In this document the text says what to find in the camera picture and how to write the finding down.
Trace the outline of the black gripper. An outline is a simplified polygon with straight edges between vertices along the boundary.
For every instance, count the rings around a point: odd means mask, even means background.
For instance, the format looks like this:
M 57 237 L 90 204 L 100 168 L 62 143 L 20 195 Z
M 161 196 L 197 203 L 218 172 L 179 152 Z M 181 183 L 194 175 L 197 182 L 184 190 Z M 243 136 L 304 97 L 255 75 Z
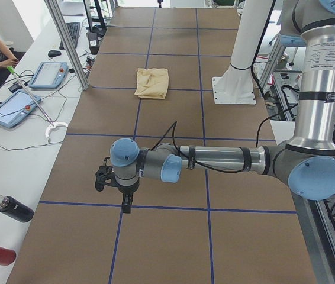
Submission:
M 133 203 L 133 194 L 139 188 L 140 183 L 136 182 L 129 186 L 118 185 L 118 190 L 123 194 L 121 209 L 123 213 L 130 213 Z

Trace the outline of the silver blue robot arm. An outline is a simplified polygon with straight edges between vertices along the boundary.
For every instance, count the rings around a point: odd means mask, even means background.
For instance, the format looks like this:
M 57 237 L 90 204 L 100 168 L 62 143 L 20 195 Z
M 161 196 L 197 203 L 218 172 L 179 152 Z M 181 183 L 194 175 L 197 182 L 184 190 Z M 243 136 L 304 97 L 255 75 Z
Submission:
M 162 144 L 147 149 L 119 139 L 111 146 L 107 173 L 123 195 L 124 213 L 131 211 L 141 177 L 175 183 L 182 168 L 196 166 L 272 176 L 309 200 L 335 194 L 335 1 L 285 1 L 281 34 L 306 43 L 294 135 L 277 146 L 256 148 Z

